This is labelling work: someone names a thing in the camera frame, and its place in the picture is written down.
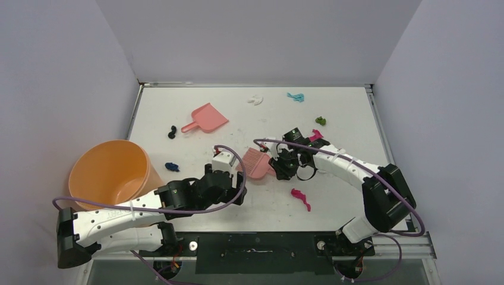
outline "cable tie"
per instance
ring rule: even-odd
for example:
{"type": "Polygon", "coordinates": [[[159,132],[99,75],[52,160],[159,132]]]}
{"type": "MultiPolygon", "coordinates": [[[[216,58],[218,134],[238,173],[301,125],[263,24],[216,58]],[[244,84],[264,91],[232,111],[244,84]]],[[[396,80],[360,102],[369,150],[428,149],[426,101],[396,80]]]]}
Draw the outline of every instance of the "cable tie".
{"type": "Polygon", "coordinates": [[[348,171],[348,169],[350,168],[350,166],[352,166],[352,163],[354,162],[355,160],[355,157],[352,157],[352,160],[350,160],[350,162],[348,163],[348,166],[346,167],[346,175],[348,176],[348,183],[350,183],[350,172],[348,171]]]}
{"type": "Polygon", "coordinates": [[[136,221],[137,218],[135,217],[135,212],[133,211],[133,201],[132,200],[130,200],[130,211],[131,211],[131,216],[132,216],[131,220],[136,221]]]}
{"type": "Polygon", "coordinates": [[[344,148],[342,148],[342,149],[338,150],[338,152],[337,152],[337,153],[335,153],[335,154],[334,154],[334,156],[332,157],[332,159],[331,159],[331,163],[334,163],[334,161],[338,158],[338,156],[340,156],[340,155],[342,155],[342,154],[345,154],[345,153],[346,153],[346,151],[345,151],[345,149],[344,149],[344,148]]]}

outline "dustpan handle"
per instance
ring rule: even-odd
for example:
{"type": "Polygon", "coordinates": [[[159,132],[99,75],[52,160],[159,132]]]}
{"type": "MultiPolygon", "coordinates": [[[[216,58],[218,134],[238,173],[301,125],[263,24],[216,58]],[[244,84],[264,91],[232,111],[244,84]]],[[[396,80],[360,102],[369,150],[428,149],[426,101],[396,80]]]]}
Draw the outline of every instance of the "dustpan handle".
{"type": "Polygon", "coordinates": [[[188,131],[190,131],[190,130],[192,130],[192,129],[196,128],[196,127],[198,127],[198,123],[197,123],[197,122],[192,122],[192,123],[190,123],[190,124],[189,124],[189,125],[187,125],[187,126],[183,126],[183,127],[180,129],[180,131],[181,131],[181,132],[188,132],[188,131]]]}
{"type": "Polygon", "coordinates": [[[276,171],[271,166],[268,167],[268,170],[266,173],[273,175],[273,176],[276,176],[276,171]]]}

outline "pink brush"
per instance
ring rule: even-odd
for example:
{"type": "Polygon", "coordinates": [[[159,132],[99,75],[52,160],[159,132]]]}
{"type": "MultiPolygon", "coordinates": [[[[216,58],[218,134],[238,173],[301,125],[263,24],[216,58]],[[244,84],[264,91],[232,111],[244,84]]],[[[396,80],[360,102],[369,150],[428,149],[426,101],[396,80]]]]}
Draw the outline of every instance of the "pink brush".
{"type": "MultiPolygon", "coordinates": [[[[266,174],[276,176],[275,171],[269,166],[269,156],[266,153],[262,153],[255,148],[248,148],[247,152],[242,158],[245,164],[245,171],[247,172],[247,177],[250,179],[263,179],[266,174]]],[[[237,171],[242,171],[241,165],[238,164],[237,171]]]]}
{"type": "Polygon", "coordinates": [[[306,195],[304,195],[303,193],[301,193],[301,191],[296,190],[294,188],[291,190],[291,195],[294,198],[298,198],[299,200],[301,200],[306,205],[306,210],[308,210],[308,212],[311,211],[311,206],[306,201],[306,195]]]}
{"type": "Polygon", "coordinates": [[[313,132],[313,134],[314,134],[314,135],[312,135],[312,136],[310,137],[310,141],[314,141],[314,140],[316,140],[316,139],[318,139],[318,138],[323,138],[323,137],[324,137],[324,136],[323,136],[323,135],[319,132],[319,130],[318,130],[318,129],[312,129],[311,131],[313,132]]]}

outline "gray wall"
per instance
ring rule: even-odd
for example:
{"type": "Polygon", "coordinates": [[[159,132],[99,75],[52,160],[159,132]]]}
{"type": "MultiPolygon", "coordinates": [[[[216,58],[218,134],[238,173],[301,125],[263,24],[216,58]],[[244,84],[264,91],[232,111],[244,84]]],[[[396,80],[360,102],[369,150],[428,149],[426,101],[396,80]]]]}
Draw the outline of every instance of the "gray wall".
{"type": "Polygon", "coordinates": [[[94,0],[0,4],[2,284],[75,284],[56,267],[54,196],[88,148],[125,136],[138,84],[94,0]]]}
{"type": "Polygon", "coordinates": [[[97,0],[140,81],[372,83],[420,0],[97,0]]]}
{"type": "Polygon", "coordinates": [[[423,0],[374,88],[443,284],[502,284],[504,1],[423,0]]]}

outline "pink toy piece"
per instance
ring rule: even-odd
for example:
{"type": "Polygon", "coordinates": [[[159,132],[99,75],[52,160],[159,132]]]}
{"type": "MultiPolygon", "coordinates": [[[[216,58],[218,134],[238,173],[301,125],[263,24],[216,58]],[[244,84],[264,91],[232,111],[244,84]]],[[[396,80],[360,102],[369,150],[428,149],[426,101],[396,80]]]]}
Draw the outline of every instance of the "pink toy piece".
{"type": "Polygon", "coordinates": [[[306,209],[308,210],[308,212],[311,211],[311,206],[310,204],[308,204],[308,202],[306,201],[306,195],[304,195],[303,193],[301,193],[301,191],[299,190],[296,190],[296,189],[292,189],[291,190],[291,195],[294,197],[294,198],[298,198],[299,200],[302,200],[303,203],[306,205],[306,209]]]}
{"type": "MultiPolygon", "coordinates": [[[[247,152],[242,158],[243,164],[245,164],[245,171],[247,172],[247,177],[254,180],[263,179],[266,174],[276,176],[276,172],[269,165],[269,156],[266,153],[262,153],[255,148],[249,147],[247,152]]],[[[236,167],[237,171],[242,171],[241,165],[238,164],[236,167]]]]}
{"type": "Polygon", "coordinates": [[[314,135],[312,135],[312,136],[310,137],[310,141],[314,141],[314,140],[316,140],[316,139],[318,139],[318,138],[323,138],[323,137],[324,137],[324,136],[323,136],[323,135],[319,132],[319,130],[318,130],[318,129],[312,129],[311,131],[313,132],[313,134],[314,134],[314,135]]]}
{"type": "Polygon", "coordinates": [[[183,126],[180,131],[188,132],[196,127],[200,127],[203,132],[213,132],[220,126],[229,122],[226,117],[222,116],[219,111],[217,111],[210,103],[199,107],[191,113],[193,117],[192,123],[187,126],[183,126]]]}

